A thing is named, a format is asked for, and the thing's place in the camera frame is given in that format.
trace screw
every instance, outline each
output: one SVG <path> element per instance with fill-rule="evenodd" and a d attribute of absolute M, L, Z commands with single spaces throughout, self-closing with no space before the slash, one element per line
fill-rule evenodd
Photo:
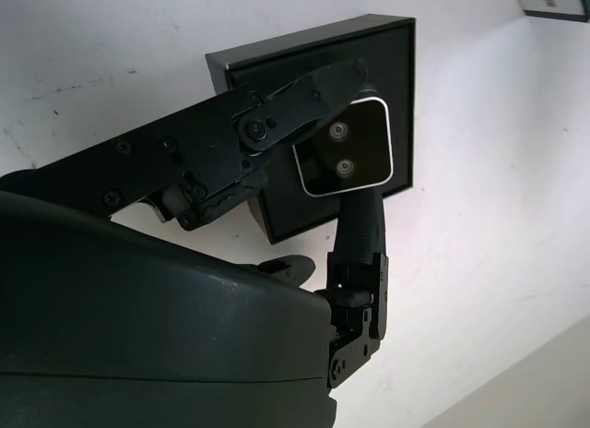
<path fill-rule="evenodd" d="M 252 121 L 246 124 L 246 131 L 248 136 L 255 142 L 259 142 L 266 137 L 266 127 L 260 121 Z"/>
<path fill-rule="evenodd" d="M 115 190 L 107 191 L 102 197 L 102 202 L 107 207 L 116 207 L 122 200 L 121 193 Z"/>
<path fill-rule="evenodd" d="M 351 160 L 343 159 L 336 166 L 336 172 L 340 177 L 348 177 L 354 170 L 354 164 Z"/>
<path fill-rule="evenodd" d="M 120 139 L 117 140 L 117 142 L 115 143 L 114 149 L 119 154 L 131 154 L 131 152 L 133 151 L 133 146 L 131 145 L 131 142 L 129 142 L 128 140 Z"/>
<path fill-rule="evenodd" d="M 201 184 L 194 184 L 190 188 L 191 197 L 194 201 L 198 202 L 207 197 L 207 191 Z"/>
<path fill-rule="evenodd" d="M 336 380 L 338 379 L 338 361 L 334 361 L 332 363 L 332 379 Z"/>
<path fill-rule="evenodd" d="M 252 104 L 254 105 L 254 107 L 259 107 L 260 105 L 262 105 L 262 96 L 260 96 L 255 91 L 252 91 L 250 93 L 250 99 L 251 99 Z"/>
<path fill-rule="evenodd" d="M 162 146 L 170 154 L 172 154 L 174 151 L 176 151 L 176 141 L 174 139 L 172 139 L 171 137 L 164 137 L 164 139 L 162 140 Z"/>
<path fill-rule="evenodd" d="M 330 126 L 330 137 L 336 142 L 343 140 L 348 134 L 348 125 L 336 122 Z"/>

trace black box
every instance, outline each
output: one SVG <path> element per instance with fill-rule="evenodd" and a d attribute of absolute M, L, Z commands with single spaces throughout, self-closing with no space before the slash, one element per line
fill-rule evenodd
<path fill-rule="evenodd" d="M 315 68 L 364 59 L 371 83 L 389 106 L 394 175 L 381 188 L 390 196 L 412 186 L 415 28 L 414 18 L 365 15 L 210 53 L 206 61 L 220 94 L 256 80 L 279 89 Z M 271 244 L 337 217 L 337 196 L 304 193 L 291 149 L 281 150 L 266 172 L 268 187 L 249 206 Z"/>

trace black robotic arm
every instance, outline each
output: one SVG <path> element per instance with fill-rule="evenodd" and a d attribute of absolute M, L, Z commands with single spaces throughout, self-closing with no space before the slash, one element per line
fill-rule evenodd
<path fill-rule="evenodd" d="M 107 219 L 146 202 L 209 223 L 265 186 L 277 148 L 371 89 L 362 62 L 332 64 L 0 179 L 0 425 L 331 426 L 329 389 L 384 337 L 379 190 L 341 197 L 316 294 L 296 288 L 309 259 L 238 267 Z"/>

